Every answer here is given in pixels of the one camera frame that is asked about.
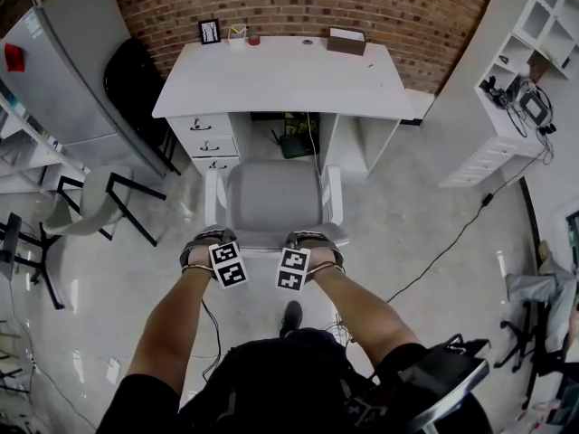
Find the white fridge label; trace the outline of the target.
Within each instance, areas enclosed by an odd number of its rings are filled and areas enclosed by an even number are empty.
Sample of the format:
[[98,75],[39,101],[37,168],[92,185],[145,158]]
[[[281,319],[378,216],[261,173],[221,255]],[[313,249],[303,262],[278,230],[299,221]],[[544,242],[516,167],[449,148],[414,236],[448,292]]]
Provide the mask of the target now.
[[36,13],[33,10],[30,10],[24,16],[24,23],[26,28],[28,29],[30,35],[35,39],[43,33],[43,28],[37,18]]

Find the black framed screen device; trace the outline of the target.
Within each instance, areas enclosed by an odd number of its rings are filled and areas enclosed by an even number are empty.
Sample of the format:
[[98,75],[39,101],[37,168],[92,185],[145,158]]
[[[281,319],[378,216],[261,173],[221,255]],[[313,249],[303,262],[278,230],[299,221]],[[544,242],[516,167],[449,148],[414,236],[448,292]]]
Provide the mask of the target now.
[[537,91],[524,93],[518,103],[537,127],[541,127],[549,117],[550,109]]

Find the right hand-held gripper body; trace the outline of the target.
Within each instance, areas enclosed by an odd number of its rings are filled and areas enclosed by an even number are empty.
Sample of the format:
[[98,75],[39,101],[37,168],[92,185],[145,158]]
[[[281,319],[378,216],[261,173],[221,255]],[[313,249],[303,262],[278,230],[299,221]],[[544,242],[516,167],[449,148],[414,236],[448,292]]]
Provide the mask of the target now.
[[344,258],[337,245],[318,231],[293,231],[282,247],[277,267],[276,287],[301,291],[314,277],[308,275],[309,255],[312,248],[330,248],[336,263],[343,266]]

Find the black gadgets on shelf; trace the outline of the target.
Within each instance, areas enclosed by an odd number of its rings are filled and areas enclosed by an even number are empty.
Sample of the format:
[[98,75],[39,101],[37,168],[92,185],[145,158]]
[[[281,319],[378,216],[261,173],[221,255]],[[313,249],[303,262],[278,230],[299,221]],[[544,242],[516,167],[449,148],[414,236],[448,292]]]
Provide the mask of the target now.
[[502,88],[497,87],[495,76],[489,76],[486,80],[483,80],[479,87],[497,108],[506,109],[508,107],[508,94]]

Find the black waist-mounted device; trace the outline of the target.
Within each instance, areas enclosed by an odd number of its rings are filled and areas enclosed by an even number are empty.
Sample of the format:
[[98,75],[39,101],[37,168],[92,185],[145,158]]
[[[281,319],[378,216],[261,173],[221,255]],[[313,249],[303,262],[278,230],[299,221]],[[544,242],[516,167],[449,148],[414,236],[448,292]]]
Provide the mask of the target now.
[[453,335],[414,363],[391,373],[345,404],[358,429],[385,434],[441,434],[437,425],[463,408],[472,390],[489,375],[483,357],[487,339]]

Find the white pen holder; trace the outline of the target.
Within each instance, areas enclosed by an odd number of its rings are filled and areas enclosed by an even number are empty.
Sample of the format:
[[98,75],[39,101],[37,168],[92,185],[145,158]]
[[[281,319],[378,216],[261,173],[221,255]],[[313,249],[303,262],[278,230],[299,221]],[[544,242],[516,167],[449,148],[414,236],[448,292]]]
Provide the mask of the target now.
[[248,26],[246,24],[232,24],[229,27],[227,42],[232,49],[242,49],[247,40]]

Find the person's right forearm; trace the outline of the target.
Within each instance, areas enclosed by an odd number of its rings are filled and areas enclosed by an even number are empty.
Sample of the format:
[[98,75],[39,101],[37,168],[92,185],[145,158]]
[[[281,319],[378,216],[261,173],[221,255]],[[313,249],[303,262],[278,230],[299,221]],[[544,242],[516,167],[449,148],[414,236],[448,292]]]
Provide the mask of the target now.
[[316,273],[314,280],[374,368],[401,345],[419,344],[416,334],[390,305],[346,274],[325,269]]

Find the red fridge sticker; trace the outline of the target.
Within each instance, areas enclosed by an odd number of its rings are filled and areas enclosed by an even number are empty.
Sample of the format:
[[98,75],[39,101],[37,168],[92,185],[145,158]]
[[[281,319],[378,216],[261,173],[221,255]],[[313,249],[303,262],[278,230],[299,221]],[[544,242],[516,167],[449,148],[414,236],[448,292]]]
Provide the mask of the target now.
[[6,43],[4,54],[6,69],[8,72],[24,72],[24,56],[20,47]]

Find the white desk with drawers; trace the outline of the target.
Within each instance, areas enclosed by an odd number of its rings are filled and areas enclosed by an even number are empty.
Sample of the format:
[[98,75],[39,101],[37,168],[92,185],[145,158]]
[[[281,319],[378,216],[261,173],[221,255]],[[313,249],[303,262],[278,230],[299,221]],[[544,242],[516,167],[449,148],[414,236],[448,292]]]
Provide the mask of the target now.
[[[311,40],[312,45],[302,44]],[[331,52],[323,38],[265,36],[258,46],[187,44],[153,109],[155,118],[227,114],[242,162],[277,159],[255,113],[318,114],[318,167],[366,178],[413,108],[387,49]]]

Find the person's right black shoe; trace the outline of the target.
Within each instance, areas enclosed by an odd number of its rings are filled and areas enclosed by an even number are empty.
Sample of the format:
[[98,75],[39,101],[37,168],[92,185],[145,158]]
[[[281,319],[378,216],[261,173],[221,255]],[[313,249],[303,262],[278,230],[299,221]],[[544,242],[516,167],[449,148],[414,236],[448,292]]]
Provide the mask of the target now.
[[302,323],[303,310],[301,304],[296,301],[290,301],[284,311],[281,320],[280,337],[285,337],[299,330]]

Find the white shelf rack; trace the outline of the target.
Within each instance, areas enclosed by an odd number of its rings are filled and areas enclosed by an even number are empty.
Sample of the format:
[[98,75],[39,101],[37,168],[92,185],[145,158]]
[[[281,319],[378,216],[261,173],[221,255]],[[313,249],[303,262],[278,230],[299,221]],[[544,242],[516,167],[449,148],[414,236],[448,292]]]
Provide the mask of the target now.
[[63,176],[82,182],[87,173],[20,102],[0,93],[0,195],[49,193]]

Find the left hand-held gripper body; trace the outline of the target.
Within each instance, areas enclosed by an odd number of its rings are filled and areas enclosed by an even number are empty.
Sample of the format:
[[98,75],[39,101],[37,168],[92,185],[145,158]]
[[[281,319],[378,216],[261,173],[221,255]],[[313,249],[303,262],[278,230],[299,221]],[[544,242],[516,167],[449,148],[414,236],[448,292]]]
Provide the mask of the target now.
[[207,272],[212,274],[212,278],[223,289],[241,285],[248,280],[237,237],[232,230],[224,227],[206,227],[200,231],[183,248],[179,256],[181,268],[185,266],[188,251],[201,245],[208,247],[211,268],[214,269],[213,273]]

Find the grey chair with black legs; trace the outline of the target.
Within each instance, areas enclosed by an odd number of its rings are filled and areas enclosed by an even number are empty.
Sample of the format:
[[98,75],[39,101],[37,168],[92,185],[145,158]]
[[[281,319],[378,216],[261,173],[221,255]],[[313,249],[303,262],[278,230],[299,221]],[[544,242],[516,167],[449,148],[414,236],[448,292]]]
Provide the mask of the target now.
[[133,179],[133,170],[106,165],[88,172],[80,182],[68,176],[59,180],[51,213],[43,222],[46,233],[60,236],[89,236],[100,233],[111,240],[105,228],[127,219],[152,245],[157,241],[128,208],[131,192],[141,192],[160,201],[166,196]]

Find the black photo frame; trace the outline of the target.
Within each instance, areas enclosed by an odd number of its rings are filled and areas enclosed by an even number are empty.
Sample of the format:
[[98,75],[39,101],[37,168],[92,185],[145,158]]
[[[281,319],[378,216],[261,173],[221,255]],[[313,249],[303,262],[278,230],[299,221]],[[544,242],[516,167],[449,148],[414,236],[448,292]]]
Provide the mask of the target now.
[[218,19],[199,21],[198,29],[202,45],[215,44],[221,41],[221,29]]

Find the white grey office chair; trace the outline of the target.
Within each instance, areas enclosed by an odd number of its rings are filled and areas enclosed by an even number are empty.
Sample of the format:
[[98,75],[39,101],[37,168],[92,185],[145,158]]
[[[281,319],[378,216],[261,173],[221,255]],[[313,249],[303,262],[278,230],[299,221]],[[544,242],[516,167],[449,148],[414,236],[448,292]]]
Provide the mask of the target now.
[[349,243],[340,168],[320,175],[305,161],[270,160],[204,176],[204,220],[234,232],[246,256],[275,256],[292,232],[321,233],[338,247]]

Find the person's black clothing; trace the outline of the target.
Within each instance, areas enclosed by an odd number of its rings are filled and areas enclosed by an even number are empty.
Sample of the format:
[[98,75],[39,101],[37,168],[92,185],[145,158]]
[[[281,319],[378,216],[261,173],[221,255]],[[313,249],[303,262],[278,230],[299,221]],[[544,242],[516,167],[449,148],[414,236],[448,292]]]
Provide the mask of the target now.
[[330,333],[304,328],[234,347],[186,405],[155,377],[125,377],[95,434],[400,434],[436,402],[398,375],[426,353],[399,346],[373,383]]

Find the brown open box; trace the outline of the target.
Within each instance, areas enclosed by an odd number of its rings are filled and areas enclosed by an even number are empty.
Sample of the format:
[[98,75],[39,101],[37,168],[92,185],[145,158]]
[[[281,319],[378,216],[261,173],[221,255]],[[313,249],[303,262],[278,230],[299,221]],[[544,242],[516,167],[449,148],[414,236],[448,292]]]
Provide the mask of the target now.
[[363,32],[335,26],[329,27],[327,38],[327,49],[329,51],[363,56],[365,48],[366,37]]

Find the white bookcase cabinet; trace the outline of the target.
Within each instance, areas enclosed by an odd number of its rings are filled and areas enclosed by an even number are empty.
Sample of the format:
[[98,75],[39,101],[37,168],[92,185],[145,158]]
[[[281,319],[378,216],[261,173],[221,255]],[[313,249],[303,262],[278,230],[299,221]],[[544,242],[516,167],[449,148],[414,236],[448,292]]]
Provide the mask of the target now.
[[[498,57],[509,57],[509,64]],[[519,74],[524,64],[530,74]],[[495,76],[507,94],[497,108],[479,85]],[[536,158],[552,149],[555,102],[539,87],[554,79],[567,86],[579,77],[579,0],[489,0],[476,32],[424,119],[437,143],[442,187],[471,187],[514,156]],[[537,91],[549,107],[537,127],[520,97]]]

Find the dark framed window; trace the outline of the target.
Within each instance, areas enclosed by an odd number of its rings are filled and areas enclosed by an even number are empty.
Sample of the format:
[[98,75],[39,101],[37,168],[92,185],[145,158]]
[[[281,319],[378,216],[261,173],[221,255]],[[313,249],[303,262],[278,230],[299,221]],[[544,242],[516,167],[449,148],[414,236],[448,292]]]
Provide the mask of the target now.
[[573,263],[579,267],[579,211],[569,215],[566,218],[566,223]]

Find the white red printed bags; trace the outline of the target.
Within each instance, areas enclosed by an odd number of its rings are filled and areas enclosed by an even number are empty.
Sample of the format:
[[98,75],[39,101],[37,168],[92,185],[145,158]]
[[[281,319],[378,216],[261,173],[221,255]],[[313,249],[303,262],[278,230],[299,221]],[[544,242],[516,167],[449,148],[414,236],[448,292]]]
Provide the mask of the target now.
[[528,434],[579,434],[579,401],[566,404],[559,400],[534,404],[529,410],[535,420]]

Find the person's right hand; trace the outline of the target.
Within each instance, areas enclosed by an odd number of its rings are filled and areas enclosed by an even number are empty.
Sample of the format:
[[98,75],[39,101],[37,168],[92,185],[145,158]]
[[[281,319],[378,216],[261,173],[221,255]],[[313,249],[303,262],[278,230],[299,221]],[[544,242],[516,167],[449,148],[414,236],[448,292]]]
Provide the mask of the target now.
[[311,271],[321,264],[335,263],[336,255],[330,248],[312,248],[309,255],[308,270]]

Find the black metal stand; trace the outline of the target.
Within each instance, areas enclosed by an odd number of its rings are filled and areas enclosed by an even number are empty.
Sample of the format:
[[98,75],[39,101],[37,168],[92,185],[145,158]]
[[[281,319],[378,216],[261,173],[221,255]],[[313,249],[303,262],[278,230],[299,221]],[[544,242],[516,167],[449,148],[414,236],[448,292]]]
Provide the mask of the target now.
[[[46,260],[50,247],[62,236],[53,235],[52,237],[49,237],[43,224],[40,222],[40,237],[35,238],[34,236],[21,231],[22,222],[22,218],[13,212],[9,214],[7,224],[0,222],[0,274],[2,274],[8,281],[11,281],[14,264],[24,265],[33,269],[30,281],[33,284],[37,284],[39,280],[42,279],[48,290],[53,307],[56,310],[63,310],[65,305],[57,298],[46,267]],[[40,259],[31,260],[19,256],[17,254],[19,241],[25,241],[39,248],[41,250]]]

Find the black folding chair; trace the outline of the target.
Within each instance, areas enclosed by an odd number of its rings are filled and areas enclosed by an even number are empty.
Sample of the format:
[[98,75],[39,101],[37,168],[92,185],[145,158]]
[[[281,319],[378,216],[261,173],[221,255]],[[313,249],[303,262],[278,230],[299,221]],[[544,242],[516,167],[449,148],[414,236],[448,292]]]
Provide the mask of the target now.
[[136,38],[123,42],[110,58],[103,82],[109,100],[121,116],[168,169],[179,174],[172,162],[176,135],[166,119],[152,117],[165,80],[145,45]]

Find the person's left forearm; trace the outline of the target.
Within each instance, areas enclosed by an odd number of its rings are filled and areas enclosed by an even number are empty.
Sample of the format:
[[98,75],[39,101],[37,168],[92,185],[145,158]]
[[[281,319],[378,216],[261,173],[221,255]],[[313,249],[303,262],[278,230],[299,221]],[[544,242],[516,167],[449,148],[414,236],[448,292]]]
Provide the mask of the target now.
[[185,385],[199,316],[212,274],[187,269],[150,313],[128,374],[147,375],[166,383],[177,394]]

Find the person's left hand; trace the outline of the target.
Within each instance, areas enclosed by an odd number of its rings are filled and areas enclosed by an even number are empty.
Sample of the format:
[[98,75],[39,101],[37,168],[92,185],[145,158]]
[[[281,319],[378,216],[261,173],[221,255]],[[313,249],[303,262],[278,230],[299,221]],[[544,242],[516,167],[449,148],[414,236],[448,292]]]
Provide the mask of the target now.
[[189,265],[201,265],[207,268],[212,267],[212,262],[210,259],[210,254],[208,247],[206,245],[195,246],[188,251],[186,266]]

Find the grey fridge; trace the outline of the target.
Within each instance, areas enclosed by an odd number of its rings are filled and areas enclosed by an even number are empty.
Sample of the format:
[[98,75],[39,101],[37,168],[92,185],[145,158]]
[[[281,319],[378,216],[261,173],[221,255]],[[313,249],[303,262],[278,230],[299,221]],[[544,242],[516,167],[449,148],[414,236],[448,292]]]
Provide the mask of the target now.
[[[43,33],[33,38],[33,10]],[[156,184],[168,167],[121,116],[104,90],[105,68],[129,38],[116,0],[0,0],[0,82],[89,169],[130,167]],[[20,47],[24,72],[8,72],[5,44]]]

